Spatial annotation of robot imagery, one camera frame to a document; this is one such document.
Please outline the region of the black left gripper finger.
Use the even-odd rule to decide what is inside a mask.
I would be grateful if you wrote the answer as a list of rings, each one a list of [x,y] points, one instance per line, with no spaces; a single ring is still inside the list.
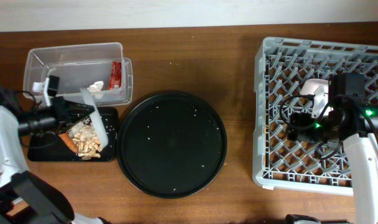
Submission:
[[[75,103],[72,101],[67,102],[68,114],[71,120],[81,120],[88,117],[95,111],[94,106],[82,103]]]
[[[61,120],[57,121],[57,134],[63,134],[71,129],[74,125],[80,122],[79,119],[77,120]]]

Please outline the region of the orange carrot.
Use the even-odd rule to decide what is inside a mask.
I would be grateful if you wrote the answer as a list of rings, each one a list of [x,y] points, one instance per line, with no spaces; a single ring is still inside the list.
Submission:
[[[74,153],[78,152],[78,147],[67,133],[59,134],[59,138],[66,144],[66,146]]]

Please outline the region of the grey plate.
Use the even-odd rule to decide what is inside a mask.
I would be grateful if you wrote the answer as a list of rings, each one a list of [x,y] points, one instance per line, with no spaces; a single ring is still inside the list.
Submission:
[[[106,134],[106,130],[95,101],[91,93],[86,88],[80,88],[80,93],[82,94],[84,103],[86,105],[90,105],[94,109],[94,111],[90,113],[90,119],[93,123],[94,130],[98,135],[98,140],[100,141],[101,146],[105,147],[109,142],[108,135]]]

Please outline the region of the rice and nut shells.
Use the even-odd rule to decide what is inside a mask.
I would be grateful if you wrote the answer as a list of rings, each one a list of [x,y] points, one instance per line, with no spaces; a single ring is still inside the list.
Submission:
[[[76,147],[76,155],[84,161],[92,158],[100,158],[103,147],[90,118],[85,118],[68,131],[73,145]]]

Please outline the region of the white tissue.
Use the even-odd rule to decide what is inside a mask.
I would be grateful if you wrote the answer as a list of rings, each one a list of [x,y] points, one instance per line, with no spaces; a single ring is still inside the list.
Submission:
[[[102,89],[103,89],[103,86],[104,86],[104,82],[103,81],[97,81],[97,82],[94,82],[92,85],[90,85],[87,90],[89,92],[94,92],[94,97],[95,98],[102,98],[103,97],[103,94],[102,94]]]

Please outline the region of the pink bowl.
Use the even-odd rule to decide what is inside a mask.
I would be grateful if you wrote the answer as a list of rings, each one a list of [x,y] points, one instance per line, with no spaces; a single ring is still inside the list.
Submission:
[[[313,99],[314,98],[314,93],[313,92],[320,85],[327,85],[328,86],[328,80],[311,78],[311,79],[307,80],[304,83],[304,85],[302,86],[302,89],[300,90],[300,95],[302,95],[302,96],[310,96]]]

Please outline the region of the red snack wrapper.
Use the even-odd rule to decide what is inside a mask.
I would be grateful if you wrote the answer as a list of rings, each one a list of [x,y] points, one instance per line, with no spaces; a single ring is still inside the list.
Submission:
[[[108,90],[117,90],[122,82],[122,63],[112,62]]]

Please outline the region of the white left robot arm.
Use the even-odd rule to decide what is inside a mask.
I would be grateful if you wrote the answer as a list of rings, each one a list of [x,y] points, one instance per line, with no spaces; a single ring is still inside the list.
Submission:
[[[74,113],[89,116],[102,143],[108,137],[94,100],[81,89],[83,103],[63,97],[47,100],[47,107],[23,111],[17,91],[0,86],[0,223],[106,223],[73,211],[67,198],[56,188],[30,172],[21,138],[28,135],[65,132],[80,121]]]

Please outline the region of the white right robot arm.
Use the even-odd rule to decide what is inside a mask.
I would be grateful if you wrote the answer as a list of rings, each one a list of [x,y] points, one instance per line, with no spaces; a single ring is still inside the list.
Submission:
[[[378,104],[366,102],[364,77],[342,73],[309,79],[300,97],[311,113],[284,118],[290,141],[344,150],[351,166],[356,220],[378,223]],[[224,126],[201,99],[184,93],[155,95],[137,105],[117,135],[119,165],[141,191],[182,198],[206,187],[226,155]]]

